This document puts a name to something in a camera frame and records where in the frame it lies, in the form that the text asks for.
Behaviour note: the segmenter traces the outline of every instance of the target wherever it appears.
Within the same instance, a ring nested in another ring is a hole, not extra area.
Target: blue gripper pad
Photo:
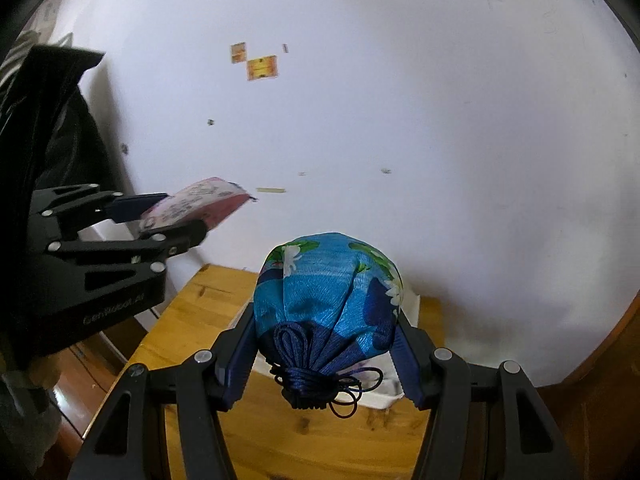
[[[234,328],[220,333],[212,352],[216,355],[216,379],[225,388],[222,404],[230,410],[242,397],[258,353],[253,303],[247,305]]]
[[[431,377],[430,354],[433,350],[435,345],[428,334],[411,326],[401,310],[390,354],[405,396],[419,410],[426,407],[428,393],[424,385]]]

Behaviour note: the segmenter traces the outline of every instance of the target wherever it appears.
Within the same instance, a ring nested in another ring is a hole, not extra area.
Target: bolt
[[[453,357],[451,350],[449,350],[448,348],[436,348],[433,352],[433,355],[439,361],[448,361]]]
[[[516,361],[505,361],[502,363],[505,372],[517,374],[520,371],[520,365]]]
[[[164,263],[162,262],[153,262],[150,266],[151,270],[153,272],[164,272],[164,269],[166,268],[164,266]]]
[[[213,354],[209,350],[199,350],[193,356],[197,363],[206,363],[213,357]]]
[[[142,375],[145,370],[146,370],[145,365],[140,365],[140,364],[131,365],[129,367],[129,375],[131,377],[138,377],[139,375]]]

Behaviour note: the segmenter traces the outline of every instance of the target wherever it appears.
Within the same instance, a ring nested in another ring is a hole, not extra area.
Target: pink packet
[[[142,213],[140,229],[199,218],[212,230],[250,198],[238,184],[214,176],[181,189]]]

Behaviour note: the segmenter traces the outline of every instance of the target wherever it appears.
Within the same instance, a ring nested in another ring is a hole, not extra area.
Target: dark blue cord
[[[383,374],[379,368],[363,367],[349,373],[331,376],[310,370],[306,332],[298,323],[285,322],[278,325],[273,332],[273,343],[282,359],[282,364],[268,361],[271,365],[271,373],[284,390],[294,394],[292,402],[294,408],[318,408],[329,404],[336,416],[349,418],[358,409],[358,401],[362,394],[376,389],[382,382]],[[360,372],[377,372],[376,384],[363,388],[362,382],[354,376]],[[351,400],[347,402],[335,400],[339,392],[348,394]],[[353,406],[353,409],[349,415],[341,415],[335,411],[334,404]]]

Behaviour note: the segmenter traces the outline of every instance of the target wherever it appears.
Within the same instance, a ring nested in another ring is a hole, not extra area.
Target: white wall
[[[81,86],[133,190],[287,190],[172,261],[178,288],[344,232],[446,302],[451,348],[537,384],[638,290],[640,56],[602,0],[63,0],[68,32],[107,53]],[[280,76],[248,82],[239,41]]]

